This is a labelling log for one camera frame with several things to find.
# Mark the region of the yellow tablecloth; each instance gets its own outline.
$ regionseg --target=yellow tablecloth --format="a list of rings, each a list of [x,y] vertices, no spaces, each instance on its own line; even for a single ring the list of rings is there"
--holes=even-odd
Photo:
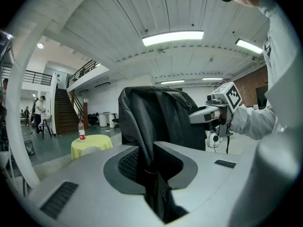
[[[106,135],[102,135],[102,134],[88,135],[86,136],[86,139],[84,141],[78,138],[71,143],[71,159],[74,160],[78,157],[81,157],[82,152],[86,148],[91,146],[99,147],[102,150],[113,147],[110,138]]]

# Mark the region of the black pants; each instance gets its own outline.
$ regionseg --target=black pants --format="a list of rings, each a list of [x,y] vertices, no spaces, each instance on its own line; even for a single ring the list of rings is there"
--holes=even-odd
[[[41,115],[35,114],[35,126],[36,126],[36,132],[37,134],[40,133],[38,125],[41,123]]]

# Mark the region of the black strap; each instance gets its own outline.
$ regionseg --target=black strap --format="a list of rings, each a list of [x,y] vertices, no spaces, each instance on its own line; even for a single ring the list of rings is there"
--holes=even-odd
[[[227,148],[226,148],[226,153],[228,154],[228,146],[229,146],[229,137],[230,136],[227,136]]]

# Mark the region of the jacket sleeve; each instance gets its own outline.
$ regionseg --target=jacket sleeve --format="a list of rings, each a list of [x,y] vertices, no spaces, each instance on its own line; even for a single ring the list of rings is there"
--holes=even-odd
[[[270,134],[276,123],[276,114],[271,106],[261,110],[241,105],[233,115],[230,130],[260,140]]]

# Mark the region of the wooden post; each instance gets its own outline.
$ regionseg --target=wooden post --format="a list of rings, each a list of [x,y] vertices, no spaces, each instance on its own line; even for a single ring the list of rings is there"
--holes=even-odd
[[[89,128],[89,119],[88,119],[88,115],[87,115],[87,103],[83,103],[83,117],[84,117],[84,129],[88,129]]]
[[[75,102],[75,90],[71,91],[71,105],[74,107],[74,102]]]

